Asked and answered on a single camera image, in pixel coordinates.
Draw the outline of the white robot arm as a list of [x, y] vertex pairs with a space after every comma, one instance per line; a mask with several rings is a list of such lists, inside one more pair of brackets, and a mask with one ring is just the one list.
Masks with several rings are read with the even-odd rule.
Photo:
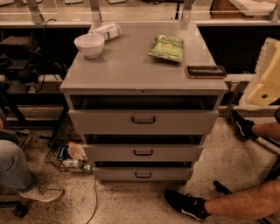
[[270, 105], [280, 98], [280, 41], [266, 38], [261, 48], [255, 76], [244, 91], [248, 104]]

